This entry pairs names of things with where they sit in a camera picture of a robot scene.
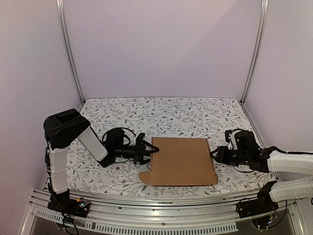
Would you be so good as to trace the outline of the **left aluminium corner post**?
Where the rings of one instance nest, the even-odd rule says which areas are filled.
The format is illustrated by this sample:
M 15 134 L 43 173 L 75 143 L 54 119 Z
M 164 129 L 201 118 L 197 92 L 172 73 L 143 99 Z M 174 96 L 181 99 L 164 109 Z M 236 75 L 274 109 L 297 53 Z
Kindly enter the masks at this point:
M 73 84 L 74 84 L 74 87 L 76 89 L 76 93 L 78 95 L 79 101 L 83 105 L 86 102 L 86 99 L 85 99 L 85 96 L 83 93 L 81 82 L 79 80 L 73 52 L 71 49 L 70 38 L 69 38 L 69 33 L 68 33 L 68 28 L 67 28 L 64 1 L 63 0 L 56 0 L 56 8 L 57 8 L 57 14 L 58 14 L 58 19 L 59 19 L 61 35 L 63 38 L 63 43 L 64 43 L 67 61 L 68 61 L 68 65 L 69 65 L 69 70 L 70 70 L 70 73 L 72 76 Z

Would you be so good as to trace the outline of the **brown cardboard box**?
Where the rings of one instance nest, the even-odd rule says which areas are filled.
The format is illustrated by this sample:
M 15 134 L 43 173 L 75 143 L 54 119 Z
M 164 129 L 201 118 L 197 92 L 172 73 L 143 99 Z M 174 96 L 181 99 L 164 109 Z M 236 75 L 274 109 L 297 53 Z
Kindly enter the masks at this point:
M 205 138 L 153 137 L 159 152 L 151 155 L 149 171 L 139 179 L 152 186 L 212 186 L 218 183 L 210 147 Z

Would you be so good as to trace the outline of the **aluminium front rail frame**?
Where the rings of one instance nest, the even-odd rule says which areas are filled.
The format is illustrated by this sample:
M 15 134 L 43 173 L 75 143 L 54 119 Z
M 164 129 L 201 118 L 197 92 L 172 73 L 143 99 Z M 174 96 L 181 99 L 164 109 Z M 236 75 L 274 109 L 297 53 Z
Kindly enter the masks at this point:
M 76 217 L 69 231 L 112 235 L 303 235 L 305 228 L 294 200 L 279 203 L 273 224 L 258 230 L 257 217 L 240 218 L 236 204 L 256 198 L 256 191 L 205 197 L 149 198 L 72 191 L 72 198 L 91 201 L 87 217 Z

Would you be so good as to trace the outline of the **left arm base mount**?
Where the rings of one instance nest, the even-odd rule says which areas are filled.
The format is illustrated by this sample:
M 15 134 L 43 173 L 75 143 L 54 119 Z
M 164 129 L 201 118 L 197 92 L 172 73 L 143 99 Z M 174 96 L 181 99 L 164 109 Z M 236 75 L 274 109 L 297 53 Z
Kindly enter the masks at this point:
M 51 193 L 48 208 L 53 211 L 66 213 L 73 216 L 87 218 L 91 201 L 84 197 L 71 199 L 69 190 L 60 194 Z

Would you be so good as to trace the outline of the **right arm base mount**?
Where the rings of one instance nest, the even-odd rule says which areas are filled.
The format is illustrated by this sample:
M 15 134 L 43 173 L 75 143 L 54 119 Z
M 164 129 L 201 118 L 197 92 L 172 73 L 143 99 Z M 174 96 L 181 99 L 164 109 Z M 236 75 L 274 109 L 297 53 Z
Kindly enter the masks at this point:
M 243 198 L 240 200 L 236 205 L 236 212 L 239 214 L 239 217 L 251 217 L 267 212 L 274 212 L 274 214 L 276 214 L 278 203 L 274 202 L 269 195 L 269 192 L 275 183 L 277 183 L 277 181 L 266 183 L 257 193 L 256 199 L 251 200 Z M 273 215 L 268 215 L 263 218 L 253 219 L 252 225 L 258 230 L 268 229 L 273 222 L 273 217 Z

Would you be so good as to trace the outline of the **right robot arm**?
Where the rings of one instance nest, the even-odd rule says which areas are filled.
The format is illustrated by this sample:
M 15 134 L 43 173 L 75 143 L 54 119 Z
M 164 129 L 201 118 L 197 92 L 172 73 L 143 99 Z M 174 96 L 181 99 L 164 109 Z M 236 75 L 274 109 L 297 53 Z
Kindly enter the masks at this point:
M 313 196 L 313 154 L 282 151 L 275 146 L 269 148 L 229 149 L 219 146 L 210 153 L 218 163 L 231 166 L 247 165 L 253 171 L 262 173 L 289 172 L 308 175 L 291 181 L 267 182 L 253 202 L 256 213 L 264 213 L 273 203 L 312 198 Z

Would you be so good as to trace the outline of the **aluminium corner post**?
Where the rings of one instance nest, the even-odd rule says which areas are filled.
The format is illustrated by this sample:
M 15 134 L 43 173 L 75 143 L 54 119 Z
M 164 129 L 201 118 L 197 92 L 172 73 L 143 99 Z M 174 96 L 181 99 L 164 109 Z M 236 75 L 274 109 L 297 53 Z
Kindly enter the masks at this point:
M 70 70 L 70 73 L 72 76 L 73 84 L 74 84 L 74 87 L 76 89 L 76 93 L 78 95 L 79 101 L 83 105 L 86 102 L 86 99 L 85 99 L 85 96 L 83 93 L 81 82 L 79 80 L 73 52 L 71 49 L 70 38 L 69 38 L 69 33 L 68 33 L 68 28 L 67 28 L 64 1 L 63 0 L 56 0 L 56 8 L 57 8 L 57 14 L 58 14 L 58 19 L 59 19 L 61 35 L 63 38 L 63 43 L 64 43 L 67 61 L 68 61 L 68 65 L 69 65 L 69 70 Z
M 252 52 L 252 58 L 251 58 L 251 62 L 249 65 L 244 89 L 243 89 L 243 92 L 242 92 L 242 95 L 240 98 L 240 104 L 242 106 L 244 106 L 246 101 L 247 101 L 247 97 L 249 94 L 249 90 L 251 87 L 251 83 L 253 80 L 255 69 L 257 67 L 258 57 L 259 57 L 259 53 L 261 50 L 262 39 L 263 39 L 264 31 L 265 31 L 265 25 L 266 25 L 267 13 L 268 13 L 268 4 L 269 4 L 269 0 L 262 0 L 261 1 L 259 22 L 258 22 L 258 27 L 257 27 L 257 32 L 256 32 L 254 48 L 253 48 L 253 52 Z

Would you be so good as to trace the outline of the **right aluminium corner post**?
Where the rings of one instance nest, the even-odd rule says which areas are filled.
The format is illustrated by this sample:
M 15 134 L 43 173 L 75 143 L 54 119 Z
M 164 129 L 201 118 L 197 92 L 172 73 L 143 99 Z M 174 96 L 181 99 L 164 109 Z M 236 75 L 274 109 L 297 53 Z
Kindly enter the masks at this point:
M 265 25 L 266 25 L 267 13 L 268 13 L 268 4 L 269 4 L 269 0 L 262 0 L 261 1 L 259 22 L 258 22 L 258 27 L 257 27 L 257 32 L 256 32 L 254 48 L 253 48 L 253 52 L 252 52 L 252 58 L 251 58 L 251 62 L 249 65 L 244 89 L 243 89 L 243 92 L 242 92 L 242 95 L 240 98 L 240 104 L 242 106 L 244 106 L 246 101 L 247 101 L 247 97 L 249 94 L 249 90 L 251 87 L 251 83 L 253 80 L 255 69 L 257 67 L 258 57 L 259 57 L 259 53 L 261 50 L 262 39 L 263 39 L 264 31 L 265 31 Z

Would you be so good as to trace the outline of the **floral patterned table mat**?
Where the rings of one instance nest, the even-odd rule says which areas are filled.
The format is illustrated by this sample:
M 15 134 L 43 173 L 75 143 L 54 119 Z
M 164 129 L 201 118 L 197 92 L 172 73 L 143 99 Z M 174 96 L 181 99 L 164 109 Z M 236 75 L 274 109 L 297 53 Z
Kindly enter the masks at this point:
M 124 127 L 129 137 L 143 132 L 148 141 L 153 137 L 206 138 L 212 150 L 225 145 L 226 130 L 252 130 L 234 98 L 88 99 L 80 112 L 90 121 L 98 137 L 112 128 Z M 247 194 L 276 178 L 272 173 L 250 171 L 247 166 L 216 163 L 219 181 L 214 186 L 161 187 L 147 185 L 139 179 L 139 173 L 149 168 L 148 164 L 135 165 L 122 159 L 109 167 L 101 167 L 79 141 L 74 141 L 67 153 L 67 185 L 72 191 L 89 194 L 182 198 Z

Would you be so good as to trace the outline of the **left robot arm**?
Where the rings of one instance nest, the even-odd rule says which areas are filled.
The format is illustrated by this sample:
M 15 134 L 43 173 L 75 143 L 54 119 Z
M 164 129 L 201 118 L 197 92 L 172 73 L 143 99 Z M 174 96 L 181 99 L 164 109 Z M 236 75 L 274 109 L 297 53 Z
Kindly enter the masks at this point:
M 91 123 L 76 109 L 69 109 L 46 118 L 43 124 L 47 142 L 45 163 L 53 203 L 61 212 L 69 212 L 73 203 L 63 193 L 67 186 L 67 151 L 74 140 L 78 140 L 91 156 L 102 166 L 115 163 L 116 158 L 132 159 L 134 164 L 146 164 L 159 148 L 145 140 L 145 134 L 134 135 L 134 140 L 125 134 L 127 128 L 116 127 L 99 139 Z

